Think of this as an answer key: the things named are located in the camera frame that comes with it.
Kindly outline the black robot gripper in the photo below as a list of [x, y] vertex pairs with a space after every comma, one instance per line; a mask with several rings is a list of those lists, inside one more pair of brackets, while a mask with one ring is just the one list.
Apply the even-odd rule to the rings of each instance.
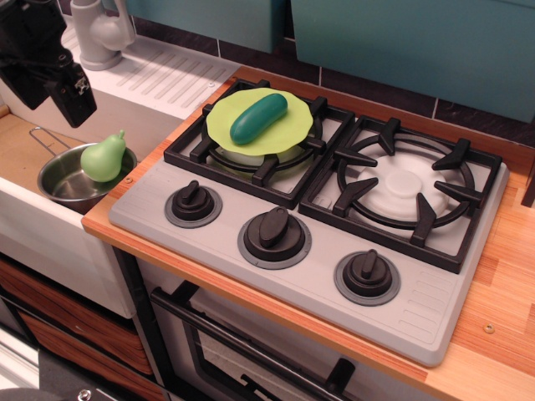
[[49, 96], [72, 128], [96, 110], [89, 79], [62, 44], [54, 1], [1, 2], [1, 80], [31, 110]]

